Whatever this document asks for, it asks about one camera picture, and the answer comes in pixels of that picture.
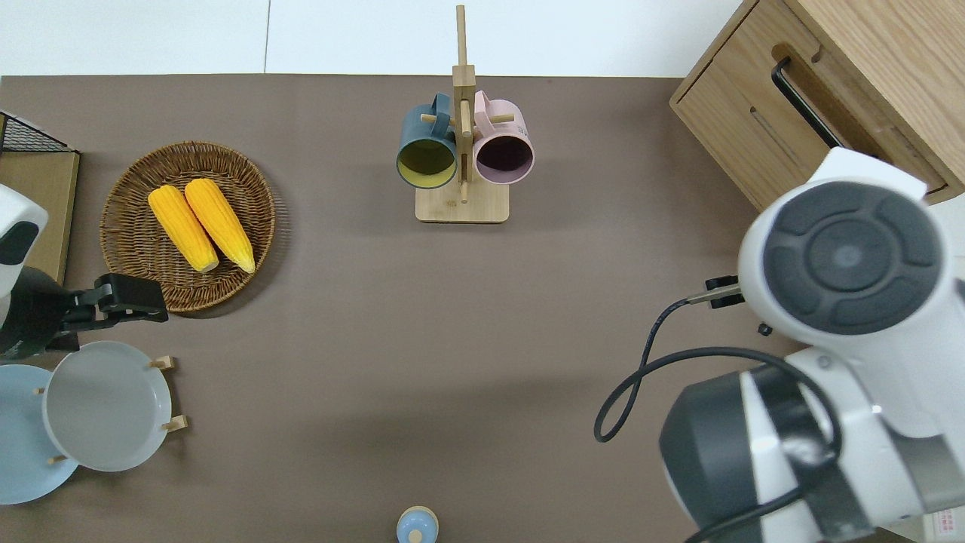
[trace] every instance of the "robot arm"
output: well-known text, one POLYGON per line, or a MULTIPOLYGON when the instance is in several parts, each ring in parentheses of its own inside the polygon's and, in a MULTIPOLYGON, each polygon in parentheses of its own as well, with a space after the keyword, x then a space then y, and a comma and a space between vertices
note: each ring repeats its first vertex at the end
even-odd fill
POLYGON ((702 529, 800 490, 712 541, 849 541, 965 503, 965 288, 923 196, 913 177, 837 148, 748 231, 741 294, 813 345, 786 362, 837 414, 765 366, 681 393, 660 447, 702 529), (829 463, 830 416, 842 446, 829 463))
POLYGON ((95 288, 71 292, 42 271, 25 267, 46 222, 40 206, 0 185, 0 363, 48 348, 76 350, 79 331, 168 320, 156 281, 107 273, 95 288))
POLYGON ((46 225, 47 212, 43 208, 0 185, 0 299, 8 299, 23 262, 46 225))

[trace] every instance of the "black cable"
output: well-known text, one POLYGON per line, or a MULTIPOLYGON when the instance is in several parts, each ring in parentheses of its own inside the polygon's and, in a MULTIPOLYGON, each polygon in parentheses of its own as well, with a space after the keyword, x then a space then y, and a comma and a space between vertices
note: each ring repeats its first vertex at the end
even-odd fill
MULTIPOLYGON (((807 374, 787 363, 783 358, 775 357, 761 351, 742 349, 739 347, 702 347, 699 349, 688 349, 686 351, 671 353, 664 357, 658 358, 649 364, 644 364, 643 367, 624 379, 622 383, 620 383, 613 390, 613 392, 610 393, 610 396, 607 397, 606 401, 603 402, 599 413, 596 415, 596 422, 593 425, 594 432, 598 435, 596 430, 603 424, 603 419, 606 418, 606 415, 613 408, 613 405, 617 403, 617 400, 620 399, 620 397, 623 396, 628 389, 633 388, 634 391, 639 389, 640 383, 646 375, 675 362, 700 357, 747 358, 774 366, 787 373, 792 379, 804 385, 814 394, 814 397, 817 398, 817 401, 821 404, 822 409, 824 409, 828 415, 828 418, 831 420, 831 441, 828 443, 828 446, 831 448, 833 454, 825 461, 824 466, 833 464, 841 456, 841 448, 843 447, 841 421, 838 417, 838 410, 835 409, 834 404, 831 403, 831 399, 824 392, 824 390, 821 389, 821 387, 818 386, 814 380, 808 377, 807 374)), ((701 529, 694 535, 688 537, 685 543, 699 543, 701 541, 705 541, 711 537, 719 535, 723 531, 738 528, 766 514, 773 513, 778 509, 800 500, 805 490, 807 490, 806 487, 798 486, 797 488, 784 493, 774 500, 768 501, 767 503, 762 503, 736 515, 731 515, 727 519, 718 521, 704 529, 701 529)))
MULTIPOLYGON (((657 320, 653 321, 653 326, 650 327, 650 334, 647 336, 647 343, 644 345, 644 354, 640 357, 640 368, 638 369, 638 371, 640 369, 644 369, 644 366, 647 365, 647 360, 650 357, 650 348, 653 346, 653 339, 656 337, 657 331, 660 329, 660 325, 662 325, 663 322, 667 320, 667 317, 669 317, 671 313, 673 313, 674 311, 677 311, 680 307, 683 307, 687 303, 688 303, 687 298, 683 300, 677 300, 674 303, 671 303, 670 305, 667 306, 666 309, 663 310, 663 313, 660 313, 660 316, 657 317, 657 320)), ((627 398, 626 405, 623 406, 623 413, 620 414, 620 418, 617 420, 617 422, 614 423, 613 427, 610 428, 610 431, 607 432, 605 435, 602 434, 603 417, 598 416, 596 418, 596 423, 593 424, 593 436, 596 438, 598 442, 600 443, 609 442, 617 435, 617 433, 623 427, 623 424, 626 422, 626 419, 630 416, 630 412, 633 411, 633 404, 637 401, 637 392, 640 391, 640 382, 641 380, 638 380, 633 385, 633 390, 630 392, 630 397, 627 398)))

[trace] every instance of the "yellow corn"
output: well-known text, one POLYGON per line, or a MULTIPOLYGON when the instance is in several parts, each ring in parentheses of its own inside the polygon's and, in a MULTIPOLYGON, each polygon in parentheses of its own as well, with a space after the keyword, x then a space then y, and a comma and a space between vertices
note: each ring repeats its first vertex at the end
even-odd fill
POLYGON ((191 268, 207 273, 218 265, 214 247, 180 190, 172 185, 156 188, 148 195, 148 205, 191 268))
POLYGON ((221 252, 246 272, 253 273, 255 255, 251 242, 218 185, 210 179, 196 179, 187 184, 184 195, 221 252))

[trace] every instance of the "mug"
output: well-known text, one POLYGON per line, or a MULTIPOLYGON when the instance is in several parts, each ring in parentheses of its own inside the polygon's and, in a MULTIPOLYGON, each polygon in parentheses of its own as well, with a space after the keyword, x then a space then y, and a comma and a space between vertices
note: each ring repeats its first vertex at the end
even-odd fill
POLYGON ((452 103, 438 93, 432 104, 413 107, 402 121, 402 137, 396 155, 396 169, 406 183, 416 188, 438 188, 455 177, 455 132, 449 126, 452 103), (422 116, 434 115, 433 123, 422 116))
POLYGON ((490 100, 485 92, 476 93, 476 135, 473 163, 487 181, 505 185, 516 183, 533 169, 533 145, 530 143, 523 114, 508 100, 490 100), (490 117, 512 114, 513 120, 493 123, 490 117))

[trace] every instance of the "round woven basket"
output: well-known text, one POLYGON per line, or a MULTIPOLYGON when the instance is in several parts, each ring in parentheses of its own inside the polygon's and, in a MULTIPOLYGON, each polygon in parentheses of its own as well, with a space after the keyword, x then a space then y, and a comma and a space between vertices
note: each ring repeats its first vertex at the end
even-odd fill
POLYGON ((222 145, 185 141, 142 157, 114 184, 100 218, 100 250, 108 270, 157 281, 173 313, 221 303, 254 276, 220 251, 217 268, 194 271, 154 218, 148 205, 152 190, 162 185, 183 190, 203 177, 218 185, 237 214, 254 249, 257 273, 275 235, 275 202, 258 167, 222 145))

